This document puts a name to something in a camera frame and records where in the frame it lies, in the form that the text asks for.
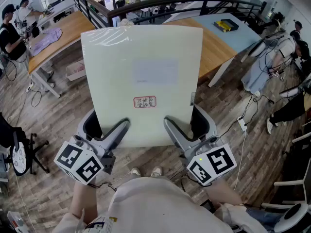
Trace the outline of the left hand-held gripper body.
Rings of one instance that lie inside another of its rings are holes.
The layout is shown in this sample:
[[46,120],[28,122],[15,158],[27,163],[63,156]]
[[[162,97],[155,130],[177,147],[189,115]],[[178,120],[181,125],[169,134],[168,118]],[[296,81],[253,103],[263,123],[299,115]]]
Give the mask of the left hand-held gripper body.
[[100,172],[111,174],[116,157],[112,153],[101,156],[85,141],[65,141],[54,162],[68,176],[89,185]]

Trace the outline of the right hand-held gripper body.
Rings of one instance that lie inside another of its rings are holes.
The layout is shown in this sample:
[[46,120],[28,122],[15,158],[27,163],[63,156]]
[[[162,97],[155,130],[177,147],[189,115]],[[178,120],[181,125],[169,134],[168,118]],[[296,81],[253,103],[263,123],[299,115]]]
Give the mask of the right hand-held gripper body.
[[211,137],[181,154],[184,167],[200,185],[209,185],[237,167],[228,144]]

